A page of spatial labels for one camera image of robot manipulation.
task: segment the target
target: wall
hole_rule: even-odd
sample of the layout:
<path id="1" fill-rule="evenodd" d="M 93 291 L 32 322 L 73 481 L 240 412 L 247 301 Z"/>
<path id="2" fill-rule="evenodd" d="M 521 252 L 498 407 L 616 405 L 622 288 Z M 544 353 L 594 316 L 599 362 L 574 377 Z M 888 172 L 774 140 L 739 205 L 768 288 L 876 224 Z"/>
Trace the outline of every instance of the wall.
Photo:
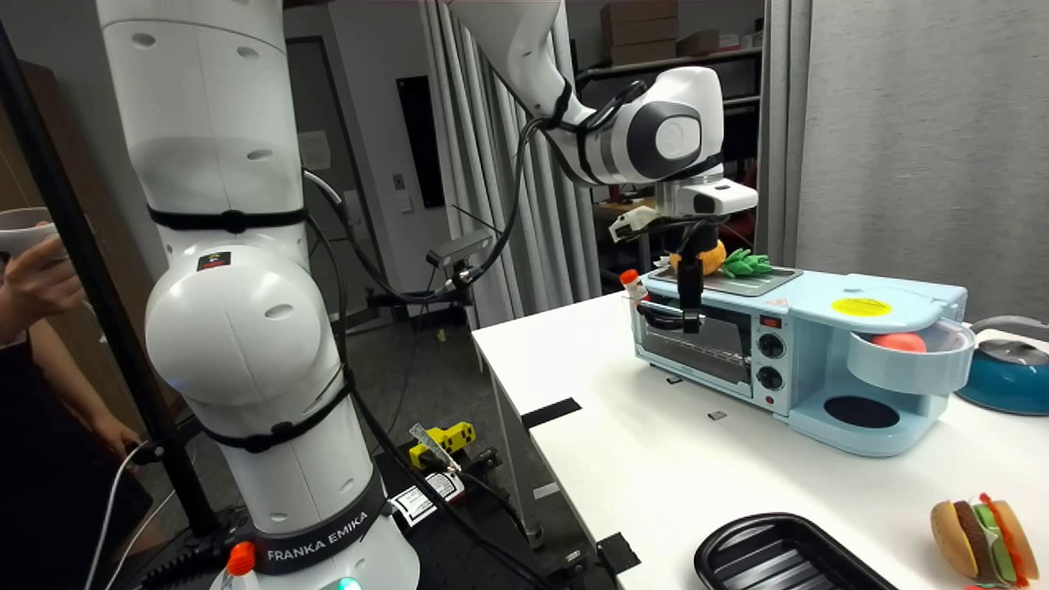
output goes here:
<path id="1" fill-rule="evenodd" d="M 568 28 L 576 44 L 576 68 L 603 64 L 599 9 L 611 0 L 568 0 Z M 679 0 L 679 40 L 697 29 L 752 29 L 765 0 Z"/>
<path id="2" fill-rule="evenodd" d="M 427 251 L 450 239 L 447 210 L 422 210 L 396 78 L 427 77 L 416 0 L 327 4 L 359 133 L 360 185 L 393 288 L 422 288 Z"/>
<path id="3" fill-rule="evenodd" d="M 56 72 L 89 150 L 120 201 L 114 215 L 128 220 L 147 274 L 162 276 L 163 252 L 122 140 L 94 4 L 0 0 L 0 20 L 21 60 Z"/>

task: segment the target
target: baking tray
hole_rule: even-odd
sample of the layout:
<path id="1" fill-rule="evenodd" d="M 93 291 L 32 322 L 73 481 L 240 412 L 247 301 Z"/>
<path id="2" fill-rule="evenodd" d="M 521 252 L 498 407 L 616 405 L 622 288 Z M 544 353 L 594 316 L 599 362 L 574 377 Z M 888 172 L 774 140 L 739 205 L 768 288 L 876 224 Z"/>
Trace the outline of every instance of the baking tray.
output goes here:
<path id="1" fill-rule="evenodd" d="M 892 590 L 835 539 L 789 511 L 727 520 L 700 544 L 697 574 L 714 590 Z"/>

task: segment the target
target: door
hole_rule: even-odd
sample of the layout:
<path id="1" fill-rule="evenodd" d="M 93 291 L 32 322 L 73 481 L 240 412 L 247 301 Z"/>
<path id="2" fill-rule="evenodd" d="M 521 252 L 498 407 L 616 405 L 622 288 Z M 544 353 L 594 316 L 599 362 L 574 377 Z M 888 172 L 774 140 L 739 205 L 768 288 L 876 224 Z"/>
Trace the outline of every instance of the door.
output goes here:
<path id="1" fill-rule="evenodd" d="M 338 224 L 335 207 L 325 195 L 304 185 L 304 215 L 323 231 L 323 239 L 309 232 L 313 274 L 325 291 L 327 313 L 338 313 L 338 282 L 344 284 L 344 316 L 349 328 L 379 317 L 368 307 L 368 291 L 382 291 L 382 282 L 368 274 L 385 274 L 359 161 L 349 138 L 349 122 L 335 93 L 332 64 L 323 38 L 289 40 L 289 68 L 293 68 L 293 97 L 296 97 L 296 126 L 303 169 L 325 177 L 341 195 L 341 215 L 349 228 Z"/>

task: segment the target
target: table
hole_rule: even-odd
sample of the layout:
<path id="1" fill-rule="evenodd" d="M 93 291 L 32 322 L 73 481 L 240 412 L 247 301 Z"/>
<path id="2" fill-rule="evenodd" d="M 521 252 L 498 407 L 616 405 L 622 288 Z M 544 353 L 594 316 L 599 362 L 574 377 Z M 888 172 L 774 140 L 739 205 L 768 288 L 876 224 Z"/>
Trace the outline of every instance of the table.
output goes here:
<path id="1" fill-rule="evenodd" d="M 533 444 L 587 531 L 634 544 L 643 564 L 619 574 L 622 587 L 700 590 L 693 559 L 714 527 L 793 511 L 903 590 L 958 590 L 963 579 L 937 559 L 929 511 L 981 492 L 1012 505 L 1049 569 L 1049 419 L 952 399 L 918 448 L 856 459 L 643 363 L 622 291 L 482 328 L 477 345 L 512 412 L 581 405 L 535 428 Z"/>

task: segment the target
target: black metal stand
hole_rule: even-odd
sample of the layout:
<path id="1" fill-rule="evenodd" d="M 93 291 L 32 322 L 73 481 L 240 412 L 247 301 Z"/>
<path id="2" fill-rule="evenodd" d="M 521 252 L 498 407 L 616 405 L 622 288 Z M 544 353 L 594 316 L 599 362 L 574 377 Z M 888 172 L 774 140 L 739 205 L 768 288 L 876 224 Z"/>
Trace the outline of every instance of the black metal stand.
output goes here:
<path id="1" fill-rule="evenodd" d="M 163 447 L 163 470 L 174 487 L 174 495 L 181 497 L 188 520 L 195 534 L 212 534 L 221 531 L 216 516 L 207 505 L 207 495 L 199 488 L 199 479 L 188 459 L 185 438 L 162 407 L 162 384 L 150 370 L 150 362 L 128 322 L 128 313 L 112 284 L 112 276 L 105 268 L 105 260 L 93 239 L 93 231 L 86 224 L 86 215 L 78 210 L 78 201 L 73 195 L 73 185 L 66 177 L 66 169 L 58 161 L 58 150 L 44 126 L 44 115 L 37 111 L 37 102 L 29 97 L 29 87 L 22 78 L 22 66 L 8 40 L 8 29 L 0 28 L 0 102 L 8 107 L 9 129 L 18 133 L 18 140 L 22 145 L 22 159 L 29 164 L 29 173 L 39 188 L 44 205 L 54 215 L 54 224 L 66 244 L 66 252 L 93 300 L 94 317 L 108 337 L 108 349 L 122 367 L 122 377 L 135 398 L 135 407 L 147 428 L 147 435 Z"/>

